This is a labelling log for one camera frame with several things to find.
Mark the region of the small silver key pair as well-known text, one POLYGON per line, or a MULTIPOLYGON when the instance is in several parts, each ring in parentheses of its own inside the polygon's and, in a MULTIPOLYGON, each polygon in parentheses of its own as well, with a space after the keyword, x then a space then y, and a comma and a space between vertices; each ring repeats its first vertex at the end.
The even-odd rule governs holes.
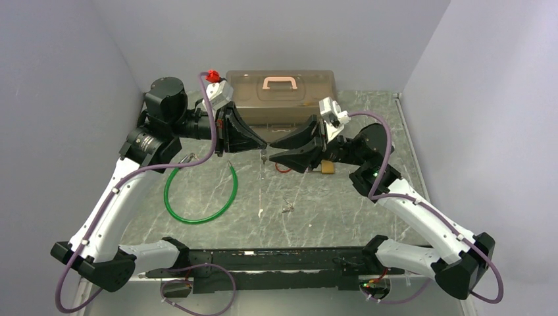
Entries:
POLYGON ((196 153, 189 153, 183 159, 180 160, 179 164, 186 164, 192 161, 197 161, 199 158, 196 153))

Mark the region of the aluminium frame rail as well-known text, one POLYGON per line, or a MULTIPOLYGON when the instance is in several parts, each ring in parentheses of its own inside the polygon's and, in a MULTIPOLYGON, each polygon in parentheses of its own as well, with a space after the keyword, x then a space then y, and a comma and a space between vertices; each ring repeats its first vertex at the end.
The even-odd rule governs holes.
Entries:
POLYGON ((241 278, 259 282, 291 282, 307 275, 322 278, 357 278, 409 271, 435 279, 459 266, 448 263, 433 248, 395 245, 363 248, 271 248, 255 250, 191 250, 161 240, 155 244, 120 246, 106 259, 79 255, 71 267, 81 276, 114 292, 132 276, 209 278, 218 266, 241 278))

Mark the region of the silver key set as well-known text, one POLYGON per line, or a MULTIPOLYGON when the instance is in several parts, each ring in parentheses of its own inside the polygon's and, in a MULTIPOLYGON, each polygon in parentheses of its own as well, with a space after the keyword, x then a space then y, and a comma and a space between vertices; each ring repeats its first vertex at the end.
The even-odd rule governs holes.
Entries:
POLYGON ((281 213, 292 213, 294 211, 294 206, 292 203, 290 203, 289 201, 285 200, 285 205, 282 208, 281 213))

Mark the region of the brass padlock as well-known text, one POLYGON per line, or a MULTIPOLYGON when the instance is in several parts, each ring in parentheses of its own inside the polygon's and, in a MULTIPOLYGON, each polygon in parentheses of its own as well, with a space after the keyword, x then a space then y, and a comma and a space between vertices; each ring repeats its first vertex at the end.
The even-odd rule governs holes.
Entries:
POLYGON ((335 164, 331 161, 322 160, 317 168, 308 168, 307 173, 317 173, 317 174, 334 174, 335 164))

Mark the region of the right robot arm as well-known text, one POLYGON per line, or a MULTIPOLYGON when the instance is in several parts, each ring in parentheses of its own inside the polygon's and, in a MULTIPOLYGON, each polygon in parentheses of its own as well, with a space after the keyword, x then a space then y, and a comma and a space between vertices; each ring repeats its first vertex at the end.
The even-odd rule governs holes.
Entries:
POLYGON ((355 165, 349 174, 356 191, 396 214, 429 244, 402 244, 376 235, 363 248, 363 266, 370 273, 395 268, 422 275, 459 300, 467 299, 490 268, 495 240, 486 232, 474 234, 443 215, 403 178, 386 165, 393 152, 384 126, 378 122, 360 129, 353 138, 329 138, 327 121, 311 116, 292 133, 270 143, 280 152, 269 157, 293 171, 304 173, 322 161, 355 165))

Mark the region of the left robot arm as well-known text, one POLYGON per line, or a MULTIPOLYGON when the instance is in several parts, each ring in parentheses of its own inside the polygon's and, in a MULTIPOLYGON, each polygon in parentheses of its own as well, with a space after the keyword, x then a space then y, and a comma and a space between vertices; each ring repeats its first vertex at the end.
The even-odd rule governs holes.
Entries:
POLYGON ((205 91, 208 101, 191 109, 180 79, 166 77, 152 83, 107 188, 79 231, 52 247, 55 259, 108 292, 116 292, 140 273, 165 269, 178 277, 188 270, 189 248, 174 238, 135 246, 120 241, 138 203, 172 167, 181 139, 210 140, 217 155, 266 147, 243 121, 232 100, 232 86, 224 78, 209 76, 205 91))

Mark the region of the red cable lock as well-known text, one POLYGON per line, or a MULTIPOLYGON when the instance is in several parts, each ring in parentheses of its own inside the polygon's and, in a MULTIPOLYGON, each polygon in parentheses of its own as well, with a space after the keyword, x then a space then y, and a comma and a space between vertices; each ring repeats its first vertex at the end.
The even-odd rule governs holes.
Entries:
POLYGON ((278 163, 275 163, 275 164, 274 164, 274 167, 275 167, 275 169, 276 169, 279 173, 282 173, 282 174, 289 173, 289 172, 292 170, 291 168, 287 168, 287 167, 285 167, 285 166, 282 167, 282 166, 279 165, 278 163))

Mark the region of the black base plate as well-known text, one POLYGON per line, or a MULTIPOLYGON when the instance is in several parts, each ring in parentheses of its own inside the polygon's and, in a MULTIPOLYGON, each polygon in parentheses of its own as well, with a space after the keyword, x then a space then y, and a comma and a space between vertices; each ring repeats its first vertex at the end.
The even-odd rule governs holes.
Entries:
POLYGON ((188 260, 147 272, 147 278, 193 282, 196 294, 231 290, 335 288, 358 290, 370 279, 402 274, 363 254, 361 246, 328 248, 191 249, 188 260))

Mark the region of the brown translucent tool box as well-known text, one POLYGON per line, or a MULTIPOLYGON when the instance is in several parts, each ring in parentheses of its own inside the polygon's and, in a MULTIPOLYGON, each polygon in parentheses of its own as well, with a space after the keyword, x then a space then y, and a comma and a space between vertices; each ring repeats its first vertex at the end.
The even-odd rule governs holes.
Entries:
POLYGON ((337 98, 331 70, 229 70, 226 79, 233 88, 233 102, 247 125, 268 143, 286 136, 311 115, 320 113, 320 100, 337 98), (270 83, 263 90, 267 76, 292 76, 298 89, 288 83, 270 83))

